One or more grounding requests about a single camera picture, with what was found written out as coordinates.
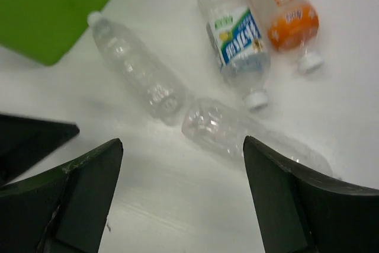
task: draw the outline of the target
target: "black object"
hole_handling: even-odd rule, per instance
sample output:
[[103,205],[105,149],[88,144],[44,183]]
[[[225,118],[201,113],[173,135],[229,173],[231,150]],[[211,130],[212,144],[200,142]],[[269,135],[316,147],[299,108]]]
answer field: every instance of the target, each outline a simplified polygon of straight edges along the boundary
[[114,139],[0,188],[0,252],[98,252],[122,156]]
[[79,133],[74,124],[0,114],[0,186]]
[[247,137],[246,171],[266,253],[379,252],[379,191],[333,179]]

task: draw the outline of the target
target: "bottle with orange label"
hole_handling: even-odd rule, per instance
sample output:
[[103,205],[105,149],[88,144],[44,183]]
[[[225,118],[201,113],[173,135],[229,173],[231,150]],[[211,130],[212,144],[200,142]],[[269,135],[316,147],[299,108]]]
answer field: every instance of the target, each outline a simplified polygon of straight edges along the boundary
[[311,72],[324,64],[316,50],[319,18],[308,0],[249,0],[278,51],[296,50],[298,69]]

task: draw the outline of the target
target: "empty bottle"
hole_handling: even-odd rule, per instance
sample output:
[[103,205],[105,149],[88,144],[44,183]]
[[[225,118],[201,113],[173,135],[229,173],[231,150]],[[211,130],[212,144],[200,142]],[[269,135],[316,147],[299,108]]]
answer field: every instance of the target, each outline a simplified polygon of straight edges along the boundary
[[264,107],[270,58],[247,0],[198,0],[224,80],[249,110]]
[[301,73],[324,64],[317,51],[319,18],[308,0],[249,0],[263,22],[272,46],[278,51],[294,50]]
[[124,25],[99,12],[88,15],[88,24],[105,64],[123,77],[152,117],[172,124],[186,97],[179,79]]
[[253,136],[280,154],[332,176],[322,155],[222,103],[202,98],[193,102],[182,125],[183,134],[202,148],[232,159],[243,159],[243,142]]

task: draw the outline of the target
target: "bottle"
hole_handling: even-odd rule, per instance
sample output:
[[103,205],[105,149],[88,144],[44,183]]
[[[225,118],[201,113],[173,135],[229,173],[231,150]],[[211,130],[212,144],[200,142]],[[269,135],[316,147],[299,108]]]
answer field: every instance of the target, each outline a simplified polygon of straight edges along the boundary
[[182,132],[204,149],[241,160],[245,137],[253,136],[285,157],[332,176],[322,155],[294,139],[264,128],[252,118],[216,100],[195,100],[185,115]]
[[249,0],[277,51],[294,50],[298,70],[308,73],[324,60],[317,51],[319,17],[308,0]]
[[136,100],[152,117],[170,125],[183,107],[186,90],[176,76],[124,25],[100,12],[88,15],[106,65],[121,75]]
[[250,111],[266,106],[270,57],[247,0],[198,0],[198,6],[224,80]]

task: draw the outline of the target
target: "tabletop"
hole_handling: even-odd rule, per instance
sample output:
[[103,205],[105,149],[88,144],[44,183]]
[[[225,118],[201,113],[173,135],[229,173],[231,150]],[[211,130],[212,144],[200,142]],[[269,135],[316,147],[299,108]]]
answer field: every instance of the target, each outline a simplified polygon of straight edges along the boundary
[[[317,76],[274,56],[267,110],[253,116],[326,157],[343,180],[379,188],[378,0],[310,0],[320,17]],[[217,70],[197,0],[110,0],[198,96],[242,108]],[[80,135],[21,178],[114,137],[124,158],[100,252],[264,252],[246,173],[150,119],[108,71],[90,31],[51,68],[0,48],[1,111],[75,121]]]

